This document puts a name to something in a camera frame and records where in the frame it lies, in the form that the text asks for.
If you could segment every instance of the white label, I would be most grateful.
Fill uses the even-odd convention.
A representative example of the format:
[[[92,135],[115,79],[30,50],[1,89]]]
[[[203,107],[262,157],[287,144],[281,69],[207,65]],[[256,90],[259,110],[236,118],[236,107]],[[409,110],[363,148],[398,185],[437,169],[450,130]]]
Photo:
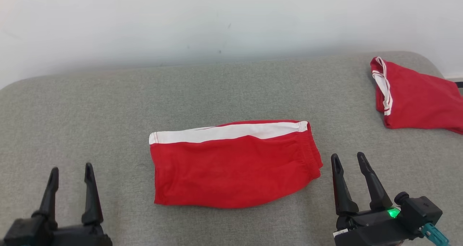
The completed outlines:
[[[349,231],[348,229],[344,229],[344,230],[334,232],[333,237],[336,237],[336,236],[340,235],[341,233],[347,233],[348,231]]]

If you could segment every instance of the gray fabric surface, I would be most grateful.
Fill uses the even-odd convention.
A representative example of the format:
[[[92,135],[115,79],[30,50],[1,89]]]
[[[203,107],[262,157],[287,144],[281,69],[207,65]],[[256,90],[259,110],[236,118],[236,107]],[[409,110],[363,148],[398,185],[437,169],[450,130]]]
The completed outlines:
[[[332,246],[336,214],[330,156],[339,154],[352,198],[369,195],[356,153],[366,154],[389,193],[426,195],[440,228],[463,245],[463,136],[383,126],[369,62],[375,56],[441,76],[408,52],[331,58],[146,68],[19,81],[0,91],[0,234],[39,206],[48,174],[60,169],[56,219],[80,222],[84,164],[92,162],[114,245]],[[254,208],[153,204],[148,136],[254,119],[311,123],[324,167],[303,190]],[[415,240],[408,245],[432,245]]]

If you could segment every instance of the folded red shorts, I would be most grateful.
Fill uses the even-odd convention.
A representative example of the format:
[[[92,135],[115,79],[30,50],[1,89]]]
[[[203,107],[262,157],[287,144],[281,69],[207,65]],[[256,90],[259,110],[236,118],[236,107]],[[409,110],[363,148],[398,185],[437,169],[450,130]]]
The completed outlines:
[[[463,134],[463,97],[456,83],[375,57],[377,110],[386,127],[445,128]]]
[[[322,162],[307,121],[244,121],[149,136],[155,200],[245,208],[304,188]]]

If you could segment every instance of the black knob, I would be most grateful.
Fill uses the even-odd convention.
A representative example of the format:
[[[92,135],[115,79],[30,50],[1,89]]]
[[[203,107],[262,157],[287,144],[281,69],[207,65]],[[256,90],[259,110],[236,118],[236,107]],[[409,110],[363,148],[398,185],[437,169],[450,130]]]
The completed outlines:
[[[404,200],[407,198],[410,198],[407,192],[400,192],[398,195],[395,196],[394,202],[398,205],[402,205],[402,203],[404,203]]]

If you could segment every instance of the teal connector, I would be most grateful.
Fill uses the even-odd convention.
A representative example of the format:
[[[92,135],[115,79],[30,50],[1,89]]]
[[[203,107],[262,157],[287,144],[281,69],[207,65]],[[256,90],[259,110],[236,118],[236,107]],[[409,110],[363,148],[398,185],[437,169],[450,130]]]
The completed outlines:
[[[449,240],[432,223],[427,223],[421,229],[421,233],[437,246],[450,246]]]

